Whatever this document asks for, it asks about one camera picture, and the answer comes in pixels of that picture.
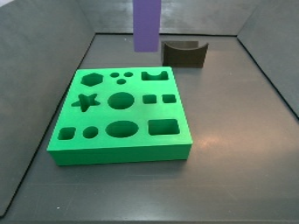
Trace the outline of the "purple rectangular gripper bar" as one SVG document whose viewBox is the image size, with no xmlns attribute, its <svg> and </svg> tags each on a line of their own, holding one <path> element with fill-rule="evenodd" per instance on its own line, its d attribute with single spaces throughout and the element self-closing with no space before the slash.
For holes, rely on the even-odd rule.
<svg viewBox="0 0 299 224">
<path fill-rule="evenodd" d="M 162 0 L 134 0 L 134 42 L 139 53 L 156 52 Z"/>
</svg>

